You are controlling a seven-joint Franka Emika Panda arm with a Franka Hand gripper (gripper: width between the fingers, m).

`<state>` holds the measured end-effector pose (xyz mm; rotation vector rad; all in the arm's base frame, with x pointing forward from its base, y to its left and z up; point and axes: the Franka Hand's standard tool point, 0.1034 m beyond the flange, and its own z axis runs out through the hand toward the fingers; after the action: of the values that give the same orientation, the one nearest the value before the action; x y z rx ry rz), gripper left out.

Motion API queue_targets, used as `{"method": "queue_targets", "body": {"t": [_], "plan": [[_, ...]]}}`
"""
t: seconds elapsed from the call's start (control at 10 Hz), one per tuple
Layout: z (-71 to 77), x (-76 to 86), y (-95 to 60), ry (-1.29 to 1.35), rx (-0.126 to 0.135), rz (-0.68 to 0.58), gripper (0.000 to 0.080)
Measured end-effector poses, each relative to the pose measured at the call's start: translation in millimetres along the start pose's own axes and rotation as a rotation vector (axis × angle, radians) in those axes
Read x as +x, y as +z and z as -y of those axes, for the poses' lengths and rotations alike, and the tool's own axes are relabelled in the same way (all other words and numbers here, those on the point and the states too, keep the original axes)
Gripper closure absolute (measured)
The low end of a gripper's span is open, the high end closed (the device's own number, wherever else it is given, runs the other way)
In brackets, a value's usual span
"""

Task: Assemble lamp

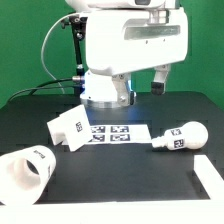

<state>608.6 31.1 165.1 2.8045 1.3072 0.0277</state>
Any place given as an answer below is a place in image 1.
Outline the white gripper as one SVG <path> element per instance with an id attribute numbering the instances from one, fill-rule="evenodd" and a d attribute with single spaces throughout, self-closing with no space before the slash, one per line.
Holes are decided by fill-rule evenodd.
<path id="1" fill-rule="evenodd" d="M 188 20 L 181 8 L 98 10 L 87 19 L 87 66 L 95 74 L 113 76 L 117 102 L 123 107 L 134 104 L 128 72 L 155 67 L 151 93 L 162 95 L 170 64 L 184 60 L 187 49 Z"/>

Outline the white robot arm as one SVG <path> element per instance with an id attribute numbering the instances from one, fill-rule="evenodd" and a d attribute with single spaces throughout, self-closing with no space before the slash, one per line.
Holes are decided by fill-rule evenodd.
<path id="1" fill-rule="evenodd" d="M 131 74 L 151 68 L 151 91 L 165 92 L 171 65 L 184 60 L 188 50 L 188 19 L 180 0 L 65 1 L 86 22 L 84 104 L 133 104 Z"/>

